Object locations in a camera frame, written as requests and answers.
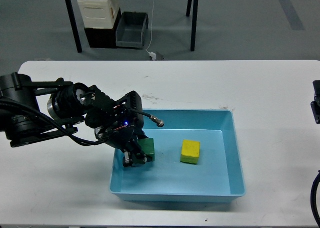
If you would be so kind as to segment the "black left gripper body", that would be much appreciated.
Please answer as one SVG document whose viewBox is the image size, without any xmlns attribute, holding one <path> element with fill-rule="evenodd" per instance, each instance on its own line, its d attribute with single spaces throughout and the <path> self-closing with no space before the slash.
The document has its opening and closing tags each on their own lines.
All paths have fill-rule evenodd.
<svg viewBox="0 0 320 228">
<path fill-rule="evenodd" d="M 119 150 L 141 150 L 138 136 L 144 136 L 144 118 L 134 110 L 142 111 L 141 97 L 130 91 L 119 100 L 113 100 L 100 90 L 94 90 L 85 124 L 95 129 L 95 136 Z"/>
</svg>

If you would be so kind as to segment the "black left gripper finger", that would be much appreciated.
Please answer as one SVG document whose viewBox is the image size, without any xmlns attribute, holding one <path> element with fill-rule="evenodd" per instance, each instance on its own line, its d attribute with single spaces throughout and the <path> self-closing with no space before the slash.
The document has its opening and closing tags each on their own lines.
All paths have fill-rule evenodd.
<svg viewBox="0 0 320 228">
<path fill-rule="evenodd" d="M 146 163 L 148 163 L 147 157 L 138 144 L 138 140 L 129 141 L 124 150 L 124 157 L 122 158 L 123 167 L 136 167 Z"/>
</svg>

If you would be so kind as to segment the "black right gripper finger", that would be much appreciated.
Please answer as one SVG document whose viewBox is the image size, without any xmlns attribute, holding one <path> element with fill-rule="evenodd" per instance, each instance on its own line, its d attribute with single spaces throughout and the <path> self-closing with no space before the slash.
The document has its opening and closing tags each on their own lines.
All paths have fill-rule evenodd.
<svg viewBox="0 0 320 228">
<path fill-rule="evenodd" d="M 314 88 L 314 100 L 310 103 L 312 113 L 316 124 L 320 123 L 320 81 L 314 80 L 312 82 Z"/>
</svg>

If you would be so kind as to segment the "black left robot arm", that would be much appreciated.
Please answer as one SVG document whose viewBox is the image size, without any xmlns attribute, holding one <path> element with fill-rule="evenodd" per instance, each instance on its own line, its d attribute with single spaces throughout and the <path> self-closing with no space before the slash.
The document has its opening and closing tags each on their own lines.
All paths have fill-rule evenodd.
<svg viewBox="0 0 320 228">
<path fill-rule="evenodd" d="M 67 136 L 82 146 L 120 150 L 125 167 L 155 159 L 143 131 L 146 113 L 137 92 L 113 100 L 97 86 L 59 78 L 34 82 L 19 73 L 0 78 L 0 129 L 11 147 Z"/>
</svg>

